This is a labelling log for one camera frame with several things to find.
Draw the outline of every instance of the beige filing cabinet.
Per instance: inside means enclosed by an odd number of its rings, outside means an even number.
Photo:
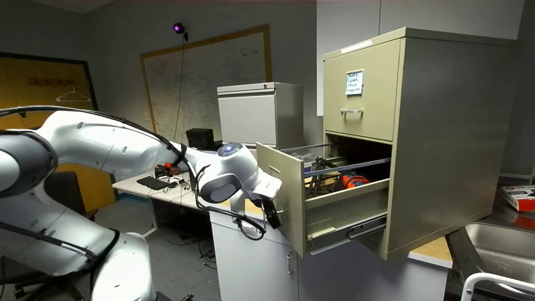
[[[521,48],[401,28],[324,55],[323,154],[373,180],[309,197],[304,162],[258,145],[296,252],[358,239],[391,259],[490,214]]]

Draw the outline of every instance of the coat hanger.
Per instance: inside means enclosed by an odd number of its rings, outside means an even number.
[[[59,102],[79,102],[79,101],[86,102],[86,101],[91,101],[91,98],[85,97],[82,94],[76,92],[76,88],[74,87],[73,84],[69,84],[69,87],[72,87],[72,91],[67,92],[65,95],[57,97],[56,101],[59,101]],[[69,94],[76,94],[76,95],[80,96],[82,98],[82,100],[62,100],[62,97],[65,97],[65,96],[67,96]]]

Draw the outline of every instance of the wall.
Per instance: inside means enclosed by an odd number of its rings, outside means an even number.
[[[304,88],[307,143],[321,141],[316,117],[316,3],[311,1],[127,1],[88,15],[102,66],[95,82],[99,107],[150,128],[139,54],[177,46],[171,25],[182,22],[190,42],[269,24],[273,80]]]
[[[0,51],[93,60],[85,16],[28,0],[0,1]]]
[[[523,0],[318,1],[318,63],[326,52],[405,26],[516,39],[523,3]],[[321,71],[318,67],[318,87],[323,82]],[[318,115],[323,115],[320,88],[317,106]]]
[[[502,172],[505,174],[532,175],[535,164],[535,1],[525,1],[518,39],[524,41],[522,69],[518,79],[515,106],[509,125]]]

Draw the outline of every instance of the floor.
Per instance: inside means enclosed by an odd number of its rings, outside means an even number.
[[[148,203],[125,198],[101,208],[96,215],[96,222],[121,232],[144,234],[152,228],[152,212]],[[200,257],[197,242],[181,246],[172,244],[184,244],[177,234],[176,227],[187,231],[189,224],[159,228],[147,237],[154,287],[176,301],[182,300],[187,294],[195,295],[193,300],[220,301],[217,271],[203,264],[206,261]],[[76,280],[74,284],[85,300],[90,301],[89,277],[84,276]],[[2,301],[15,300],[13,286],[6,285]],[[51,290],[41,300],[72,301],[73,298],[65,292]]]

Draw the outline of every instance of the keyboard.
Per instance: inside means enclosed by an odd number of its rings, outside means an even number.
[[[151,177],[151,176],[139,179],[136,182],[138,182],[139,184],[144,185],[144,186],[146,186],[146,187],[148,187],[148,188],[150,188],[152,190],[160,190],[160,189],[168,187],[171,184],[171,183],[164,182],[162,180],[159,180],[159,179]]]

